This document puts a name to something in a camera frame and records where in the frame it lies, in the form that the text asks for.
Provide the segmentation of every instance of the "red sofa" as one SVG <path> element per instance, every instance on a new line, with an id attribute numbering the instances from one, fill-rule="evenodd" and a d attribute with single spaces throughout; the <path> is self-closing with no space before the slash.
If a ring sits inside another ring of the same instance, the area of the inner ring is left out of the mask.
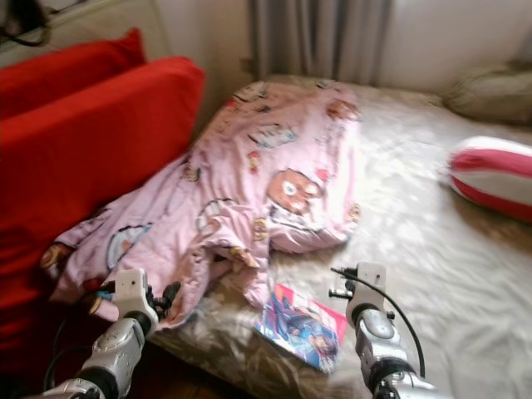
<path id="1" fill-rule="evenodd" d="M 187 150 L 203 82 L 185 58 L 145 63 L 137 31 L 0 71 L 0 372 L 41 381 L 66 312 L 43 251 Z"/>

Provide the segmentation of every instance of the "bed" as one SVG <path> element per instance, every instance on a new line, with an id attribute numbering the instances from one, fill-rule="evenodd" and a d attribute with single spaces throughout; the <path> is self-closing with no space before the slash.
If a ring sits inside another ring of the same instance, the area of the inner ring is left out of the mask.
<path id="1" fill-rule="evenodd" d="M 309 90 L 316 80 L 274 76 Z M 468 121 L 435 95 L 352 86 L 362 111 L 362 221 L 341 248 L 272 253 L 268 283 L 282 283 L 343 312 L 330 267 L 387 266 L 387 292 L 414 324 L 427 380 L 456 398 L 526 398 L 532 392 L 532 228 L 453 194 L 442 183 L 450 148 L 473 135 L 532 144 L 532 131 Z M 251 308 L 231 275 L 177 329 L 151 340 L 256 397 L 369 398 L 354 331 L 327 376 L 254 333 Z M 401 322 L 398 328 L 411 349 Z"/>

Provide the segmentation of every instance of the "beige pillow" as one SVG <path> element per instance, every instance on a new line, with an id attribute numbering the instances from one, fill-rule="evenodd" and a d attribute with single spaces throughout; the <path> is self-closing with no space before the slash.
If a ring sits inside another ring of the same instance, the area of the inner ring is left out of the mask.
<path id="1" fill-rule="evenodd" d="M 469 70 L 441 97 L 450 110 L 463 116 L 532 125 L 532 64 Z"/>

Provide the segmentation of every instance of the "book cover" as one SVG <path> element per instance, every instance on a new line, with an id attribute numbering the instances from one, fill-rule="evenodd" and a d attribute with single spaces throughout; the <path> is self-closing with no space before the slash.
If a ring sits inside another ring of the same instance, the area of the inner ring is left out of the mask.
<path id="1" fill-rule="evenodd" d="M 276 284 L 255 329 L 308 365 L 330 373 L 346 333 L 347 319 Z"/>

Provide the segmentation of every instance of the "cartoon print blanket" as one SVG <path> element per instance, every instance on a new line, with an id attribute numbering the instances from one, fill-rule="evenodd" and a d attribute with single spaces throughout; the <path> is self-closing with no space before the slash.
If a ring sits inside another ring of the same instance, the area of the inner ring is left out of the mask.
<path id="1" fill-rule="evenodd" d="M 42 258 L 57 279 L 51 300 L 73 302 L 118 270 L 143 268 L 156 297 L 181 282 L 159 328 L 183 323 L 228 271 L 261 307 L 270 246 L 331 247 L 357 224 L 355 104 L 337 83 L 237 92 L 186 157 L 57 238 Z M 115 318 L 101 302 L 97 312 Z"/>

